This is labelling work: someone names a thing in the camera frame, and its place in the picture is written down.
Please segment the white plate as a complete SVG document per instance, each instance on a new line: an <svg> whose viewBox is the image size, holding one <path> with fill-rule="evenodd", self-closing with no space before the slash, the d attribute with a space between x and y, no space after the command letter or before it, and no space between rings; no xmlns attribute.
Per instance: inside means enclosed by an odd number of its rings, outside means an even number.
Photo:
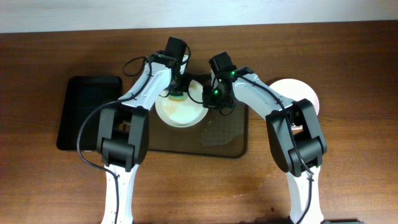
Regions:
<svg viewBox="0 0 398 224"><path fill-rule="evenodd" d="M305 82L293 78L283 78L273 82L270 88L295 101L300 101L304 98L309 100L314 106L316 114L319 114L320 102L318 96Z"/></svg>
<svg viewBox="0 0 398 224"><path fill-rule="evenodd" d="M165 97L166 90L155 101L155 110L159 118L169 126L175 128L187 128L199 123L207 114L208 109L198 102L202 102L203 85L192 80L186 92L188 98L185 101L172 101Z"/></svg>

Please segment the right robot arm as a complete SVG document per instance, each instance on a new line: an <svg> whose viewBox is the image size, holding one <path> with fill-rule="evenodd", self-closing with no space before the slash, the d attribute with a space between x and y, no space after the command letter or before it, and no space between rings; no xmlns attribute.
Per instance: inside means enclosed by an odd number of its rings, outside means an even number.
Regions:
<svg viewBox="0 0 398 224"><path fill-rule="evenodd" d="M209 60L214 75L203 88L203 106L221 111L242 102L267 127L272 158L286 174L291 223L323 223L318 179L327 144L313 104L295 101L263 83L248 67L238 68L226 53Z"/></svg>

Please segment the green yellow sponge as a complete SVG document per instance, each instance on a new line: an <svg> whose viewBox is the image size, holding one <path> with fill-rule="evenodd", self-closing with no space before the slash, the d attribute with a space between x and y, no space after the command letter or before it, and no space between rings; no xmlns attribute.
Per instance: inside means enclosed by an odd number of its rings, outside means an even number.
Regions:
<svg viewBox="0 0 398 224"><path fill-rule="evenodd" d="M187 98L187 94L183 91L171 91L169 94L169 100L172 101L185 101Z"/></svg>

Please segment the white plate bottom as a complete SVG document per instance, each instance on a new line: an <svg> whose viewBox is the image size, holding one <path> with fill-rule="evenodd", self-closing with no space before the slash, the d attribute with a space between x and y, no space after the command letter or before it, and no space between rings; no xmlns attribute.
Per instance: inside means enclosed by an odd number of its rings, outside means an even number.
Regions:
<svg viewBox="0 0 398 224"><path fill-rule="evenodd" d="M270 88L295 101L300 101L304 98L309 100L314 106L316 114L319 114L320 102L318 96L305 82L293 78L283 78L273 82Z"/></svg>

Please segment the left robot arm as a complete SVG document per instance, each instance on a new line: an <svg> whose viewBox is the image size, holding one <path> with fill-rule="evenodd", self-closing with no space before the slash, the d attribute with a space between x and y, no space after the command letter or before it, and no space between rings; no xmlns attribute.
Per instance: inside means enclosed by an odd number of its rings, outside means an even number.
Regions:
<svg viewBox="0 0 398 224"><path fill-rule="evenodd" d="M190 55L184 40L169 37L164 50L142 58L130 90L101 109L96 148L106 170L103 223L133 223L134 180L149 148L149 111L165 89L180 83Z"/></svg>

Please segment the white plate top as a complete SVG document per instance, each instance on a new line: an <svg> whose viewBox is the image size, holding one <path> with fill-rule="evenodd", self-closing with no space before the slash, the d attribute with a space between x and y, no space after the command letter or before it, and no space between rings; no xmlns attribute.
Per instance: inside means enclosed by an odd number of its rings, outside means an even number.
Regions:
<svg viewBox="0 0 398 224"><path fill-rule="evenodd" d="M198 102L202 102L203 85L192 80L186 92L188 98L185 101L172 101L165 97L166 90L155 101L155 110L159 118L169 126L175 128L187 128L199 123L207 114L208 109Z"/></svg>

